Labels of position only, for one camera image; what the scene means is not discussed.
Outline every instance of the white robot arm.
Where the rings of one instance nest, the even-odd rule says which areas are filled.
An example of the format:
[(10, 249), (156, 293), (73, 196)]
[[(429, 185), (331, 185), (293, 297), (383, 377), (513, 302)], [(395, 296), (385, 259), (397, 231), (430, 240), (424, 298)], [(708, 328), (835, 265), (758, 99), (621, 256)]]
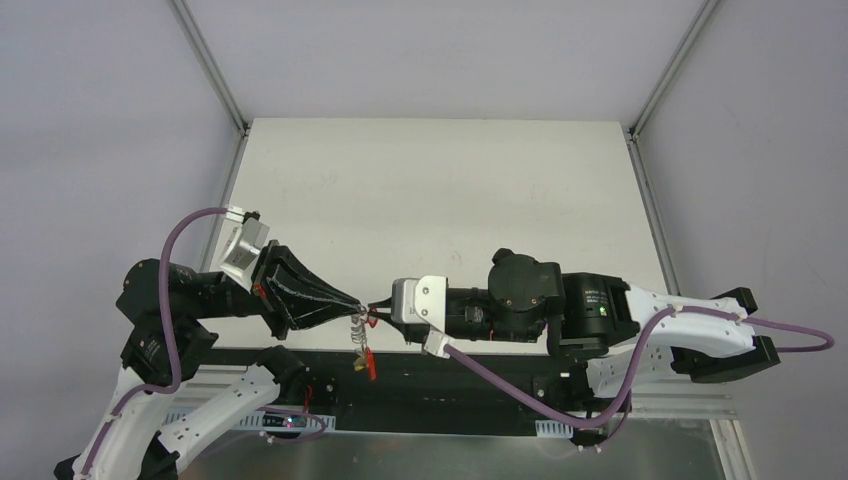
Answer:
[[(223, 271), (201, 274), (170, 264), (170, 248), (181, 229), (210, 214), (243, 221), (225, 249)], [(175, 228), (160, 260), (133, 266), (117, 302), (135, 327), (121, 354), (118, 386), (86, 449), (57, 465), (58, 479), (176, 479), (248, 414), (278, 398), (306, 401), (309, 369), (277, 346), (262, 351), (218, 396), (160, 427), (180, 382), (192, 378), (217, 339), (198, 319), (260, 315), (278, 339), (338, 317), (363, 320), (365, 309), (357, 299), (323, 282), (287, 247), (273, 240), (263, 247), (268, 229), (258, 217), (234, 207), (196, 212)], [(369, 315), (398, 329), (406, 341), (422, 344), (425, 352), (453, 356), (525, 405), (577, 428), (608, 420), (633, 385), (680, 373), (694, 382), (736, 380), (779, 363), (771, 340), (744, 323), (756, 310), (746, 289), (698, 300), (650, 292), (614, 277), (562, 274), (556, 263), (506, 249), (493, 262), (488, 289), (448, 288), (447, 278), (439, 276), (399, 279), (389, 299), (369, 305)], [(588, 420), (544, 405), (454, 348), (455, 338), (545, 338), (557, 365), (582, 368), (590, 397), (612, 398), (610, 412)], [(606, 356), (611, 346), (634, 339), (633, 353)], [(832, 338), (828, 342), (822, 349), (832, 346)]]

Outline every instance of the white cable connector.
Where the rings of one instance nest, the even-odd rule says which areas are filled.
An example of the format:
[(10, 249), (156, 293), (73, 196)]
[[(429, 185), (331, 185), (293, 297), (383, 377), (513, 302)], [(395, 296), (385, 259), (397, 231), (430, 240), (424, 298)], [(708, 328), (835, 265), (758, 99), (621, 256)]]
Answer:
[(450, 358), (450, 355), (445, 353), (445, 346), (452, 345), (454, 341), (453, 337), (431, 328), (430, 334), (427, 335), (427, 340), (424, 342), (422, 349), (425, 352), (440, 358)]
[(242, 223), (244, 221), (244, 214), (246, 213), (243, 208), (237, 207), (235, 205), (226, 205), (227, 214), (224, 215), (224, 218), (227, 220), (232, 220), (234, 222)]
[(263, 437), (263, 438), (264, 438), (264, 437), (268, 437), (268, 438), (265, 440), (266, 442), (268, 442), (268, 445), (273, 445), (273, 444), (274, 444), (274, 437), (272, 437), (271, 435), (268, 435), (268, 432), (266, 432), (265, 430), (260, 430), (260, 431), (259, 431), (259, 436), (260, 436), (260, 437)]

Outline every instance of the purple cable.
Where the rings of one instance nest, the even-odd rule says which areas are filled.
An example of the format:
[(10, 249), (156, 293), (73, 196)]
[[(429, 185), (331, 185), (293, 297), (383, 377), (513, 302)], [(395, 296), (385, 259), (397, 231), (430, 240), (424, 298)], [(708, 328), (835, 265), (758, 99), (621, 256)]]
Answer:
[[(162, 329), (165, 334), (165, 347), (168, 351), (168, 362), (171, 366), (171, 384), (167, 387), (158, 385), (144, 384), (130, 389), (120, 400), (115, 404), (115, 408), (109, 412), (112, 416), (117, 417), (121, 410), (130, 399), (137, 393), (142, 391), (150, 391), (161, 394), (171, 394), (180, 388), (180, 380), (182, 379), (182, 366), (180, 365), (179, 352), (177, 352), (177, 340), (174, 336), (174, 324), (171, 321), (171, 303), (168, 291), (168, 273), (171, 265), (171, 251), (174, 249), (174, 244), (177, 237), (185, 230), (185, 228), (198, 218), (207, 217), (209, 215), (223, 215), (227, 213), (227, 209), (223, 207), (204, 208), (198, 210), (184, 219), (171, 230), (168, 239), (165, 240), (165, 246), (162, 247), (162, 256), (159, 258), (159, 316), (162, 317)], [(97, 458), (97, 452), (103, 445), (106, 439), (106, 434), (109, 433), (109, 428), (112, 427), (114, 420), (107, 421), (97, 432), (94, 442), (91, 444), (91, 449), (88, 451), (88, 456), (85, 457), (85, 463), (82, 466), (82, 475), (88, 475), (91, 466), (94, 464), (94, 459)]]
[[(627, 408), (624, 410), (624, 415), (621, 417), (621, 421), (619, 421), (618, 424), (615, 426), (615, 428), (612, 429), (612, 432), (610, 432), (610, 434), (607, 438), (605, 438), (602, 442), (600, 442), (599, 444), (594, 446), (595, 448), (598, 449), (597, 450), (598, 453), (601, 453), (601, 447), (605, 446), (607, 443), (609, 443), (613, 439), (613, 437), (615, 437), (616, 435), (618, 435), (619, 432), (621, 432), (622, 427), (624, 427), (624, 423), (630, 417), (630, 412), (633, 411), (633, 398), (632, 397), (633, 397), (633, 392), (629, 392), (628, 395), (627, 395)], [(572, 451), (566, 453), (565, 455), (551, 456), (544, 449), (539, 447), (538, 444), (537, 444), (537, 447), (538, 447), (539, 451), (542, 452), (542, 455), (544, 455), (546, 458), (548, 458), (550, 460), (565, 460), (566, 458), (568, 458), (568, 457), (570, 457), (570, 456), (572, 456), (576, 453), (586, 451), (585, 449), (583, 449), (583, 450), (578, 449), (578, 450), (572, 450)]]
[(822, 332), (821, 330), (816, 330), (814, 328), (802, 327), (800, 325), (789, 325), (788, 323), (772, 322), (769, 320), (764, 320), (762, 318), (753, 317), (748, 317), (747, 319), (745, 319), (745, 322), (750, 323), (752, 325), (759, 325), (761, 327), (774, 328), (776, 330), (803, 333), (804, 335), (810, 335), (824, 340), (824, 343), (820, 345), (810, 345), (807, 347), (777, 347), (777, 351), (779, 353), (823, 352), (825, 350), (833, 348), (833, 346), (836, 345), (836, 340), (834, 340), (830, 334), (828, 334), (827, 332)]
[[(641, 352), (642, 349), (645, 348), (645, 345), (647, 345), (648, 339), (650, 338), (651, 332), (654, 330), (654, 328), (663, 319), (665, 319), (665, 317), (671, 316), (674, 312), (674, 308), (672, 307), (660, 310), (659, 312), (654, 314), (653, 317), (651, 317), (647, 324), (645, 324), (642, 333), (639, 335), (639, 339), (636, 340), (636, 345), (633, 347), (633, 356), (630, 357), (630, 363), (627, 366), (627, 371), (624, 375), (624, 379), (621, 384), (621, 389), (618, 391), (618, 394), (615, 396), (615, 398), (613, 398), (612, 403), (610, 403), (609, 407), (607, 407), (607, 409), (604, 410), (597, 417), (591, 419), (575, 417), (574, 415), (569, 415), (567, 413), (554, 410), (553, 408), (536, 400), (530, 395), (527, 395), (526, 393), (522, 392), (518, 387), (502, 379), (491, 370), (480, 365), (468, 355), (457, 350), (453, 345), (446, 345), (445, 352), (451, 357), (455, 358), (459, 363), (465, 365), (471, 371), (483, 377), (483, 379), (485, 379), (492, 385), (504, 391), (507, 395), (518, 400), (524, 405), (527, 405), (528, 407), (541, 413), (542, 415), (550, 418), (551, 420), (570, 425), (573, 428), (597, 428), (608, 422), (609, 419), (612, 418), (613, 415), (615, 415), (615, 412), (617, 412), (624, 404), (625, 399), (627, 398), (631, 388), (633, 387), (633, 379), (636, 377), (636, 367), (639, 365), (640, 357), (636, 354), (636, 352)], [(710, 315), (713, 317), (723, 318), (728, 321), (736, 321), (739, 318), (735, 313), (727, 313), (721, 310), (714, 310), (712, 308), (705, 307), (687, 306), (683, 307), (681, 312)], [(821, 351), (827, 350), (833, 347), (833, 345), (835, 344), (835, 341), (833, 340), (832, 336), (828, 335), (825, 332), (812, 328), (798, 327), (795, 325), (788, 325), (777, 322), (769, 322), (767, 320), (761, 320), (758, 318), (748, 318), (746, 321), (754, 325), (762, 325), (770, 328), (777, 328), (780, 330), (787, 330), (792, 332), (804, 333), (807, 335), (813, 335), (815, 337), (825, 340), (825, 343), (811, 347), (782, 347), (778, 349), (779, 352)]]

